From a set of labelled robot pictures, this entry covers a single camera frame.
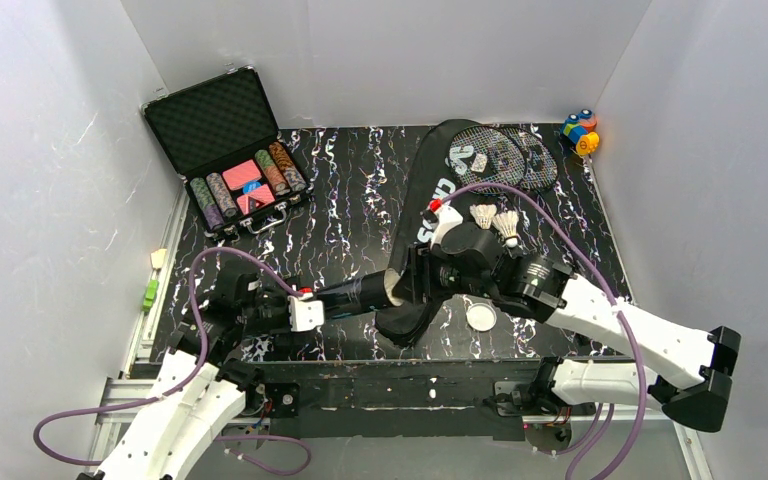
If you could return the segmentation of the black shuttlecock tube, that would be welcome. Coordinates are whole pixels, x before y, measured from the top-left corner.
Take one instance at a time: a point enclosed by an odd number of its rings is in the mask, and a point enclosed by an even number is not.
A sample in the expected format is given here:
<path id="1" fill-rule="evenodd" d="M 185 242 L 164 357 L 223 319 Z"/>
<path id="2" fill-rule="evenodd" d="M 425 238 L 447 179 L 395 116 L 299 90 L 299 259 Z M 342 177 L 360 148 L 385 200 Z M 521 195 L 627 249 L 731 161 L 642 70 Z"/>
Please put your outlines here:
<path id="1" fill-rule="evenodd" d="M 319 289 L 314 298 L 322 302 L 325 322 L 330 323 L 407 306 L 407 301 L 394 293 L 400 280 L 401 275 L 388 268 Z"/>

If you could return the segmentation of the white feather shuttlecock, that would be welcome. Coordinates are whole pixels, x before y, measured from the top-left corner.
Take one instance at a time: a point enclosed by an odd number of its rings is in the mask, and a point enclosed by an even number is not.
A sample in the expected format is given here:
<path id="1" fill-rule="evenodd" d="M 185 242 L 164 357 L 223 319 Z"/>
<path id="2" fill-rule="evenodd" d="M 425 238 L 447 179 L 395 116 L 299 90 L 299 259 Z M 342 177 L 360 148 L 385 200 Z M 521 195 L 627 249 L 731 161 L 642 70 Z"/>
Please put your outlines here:
<path id="1" fill-rule="evenodd" d="M 489 230 L 492 227 L 493 218 L 497 214 L 497 206 L 495 204 L 473 204 L 469 207 L 469 211 L 479 228 Z"/>
<path id="2" fill-rule="evenodd" d="M 498 232 L 504 245 L 509 249 L 517 247 L 519 243 L 519 218 L 520 216 L 516 211 L 508 210 L 495 214 L 491 219 L 492 227 Z"/>

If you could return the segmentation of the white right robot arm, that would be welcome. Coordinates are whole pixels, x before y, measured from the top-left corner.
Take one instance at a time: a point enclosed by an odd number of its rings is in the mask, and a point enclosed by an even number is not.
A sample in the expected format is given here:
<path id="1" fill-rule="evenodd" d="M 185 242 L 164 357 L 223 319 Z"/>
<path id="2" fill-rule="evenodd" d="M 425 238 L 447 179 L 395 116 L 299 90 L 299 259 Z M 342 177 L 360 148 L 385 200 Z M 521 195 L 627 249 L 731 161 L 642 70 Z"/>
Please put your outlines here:
<path id="1" fill-rule="evenodd" d="M 512 251 L 472 222 L 411 246 L 403 274 L 396 290 L 415 304 L 483 297 L 511 316 L 581 334 L 627 357 L 551 357 L 527 385 L 503 393 L 511 406 L 555 413 L 585 403 L 642 404 L 697 431 L 723 427 L 741 345 L 733 329 L 692 329 L 611 299 L 569 265 Z"/>

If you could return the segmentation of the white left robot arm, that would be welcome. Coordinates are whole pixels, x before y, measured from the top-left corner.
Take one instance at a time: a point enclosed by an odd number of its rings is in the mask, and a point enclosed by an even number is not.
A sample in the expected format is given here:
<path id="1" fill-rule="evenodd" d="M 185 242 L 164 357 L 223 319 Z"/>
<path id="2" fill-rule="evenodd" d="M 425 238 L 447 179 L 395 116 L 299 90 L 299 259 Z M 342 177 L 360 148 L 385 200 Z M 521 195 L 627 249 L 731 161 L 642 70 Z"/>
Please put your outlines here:
<path id="1" fill-rule="evenodd" d="M 247 333 L 290 330 L 315 311 L 308 295 L 259 264 L 205 295 L 192 296 L 192 321 L 178 329 L 136 415 L 87 479 L 184 479 L 249 400 L 264 400 L 264 372 L 231 352 Z"/>

